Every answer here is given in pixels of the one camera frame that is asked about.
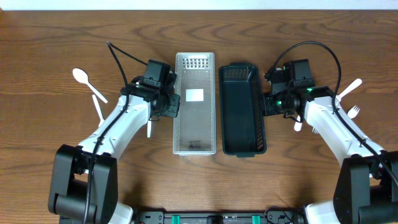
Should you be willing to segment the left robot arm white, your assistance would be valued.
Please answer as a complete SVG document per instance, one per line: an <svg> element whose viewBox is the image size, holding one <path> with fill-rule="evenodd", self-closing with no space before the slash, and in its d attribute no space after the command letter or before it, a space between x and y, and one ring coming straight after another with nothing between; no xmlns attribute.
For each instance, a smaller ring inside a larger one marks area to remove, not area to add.
<svg viewBox="0 0 398 224"><path fill-rule="evenodd" d="M177 77L136 77L122 88L113 111L77 146L63 144L53 162L50 213L80 223L131 223L134 210L118 199L118 160L153 115L176 117Z"/></svg>

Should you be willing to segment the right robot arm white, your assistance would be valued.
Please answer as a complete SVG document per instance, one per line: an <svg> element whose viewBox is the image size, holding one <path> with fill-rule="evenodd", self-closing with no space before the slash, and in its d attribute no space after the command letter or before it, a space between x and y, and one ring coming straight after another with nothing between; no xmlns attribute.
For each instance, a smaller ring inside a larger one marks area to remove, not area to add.
<svg viewBox="0 0 398 224"><path fill-rule="evenodd" d="M306 223L397 221L397 152L370 140L327 86L264 95L265 114L297 113L326 142L341 170L333 198L304 208Z"/></svg>

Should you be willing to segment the white plastic fork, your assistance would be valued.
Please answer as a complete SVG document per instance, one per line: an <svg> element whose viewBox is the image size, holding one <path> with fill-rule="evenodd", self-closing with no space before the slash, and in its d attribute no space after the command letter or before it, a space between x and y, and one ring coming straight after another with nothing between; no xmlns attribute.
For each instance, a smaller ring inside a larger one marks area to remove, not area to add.
<svg viewBox="0 0 398 224"><path fill-rule="evenodd" d="M313 127L313 129L312 129L312 132L314 133L314 134L319 134L319 132Z"/></svg>
<svg viewBox="0 0 398 224"><path fill-rule="evenodd" d="M347 115L350 119L353 119L353 118L357 117L357 115L359 114L359 111L360 111L360 108L355 105L347 112Z"/></svg>
<svg viewBox="0 0 398 224"><path fill-rule="evenodd" d="M356 89L362 84L362 79L357 78L353 82L351 82L339 95L336 96L336 99L338 101L341 101L341 99L346 96L348 93Z"/></svg>

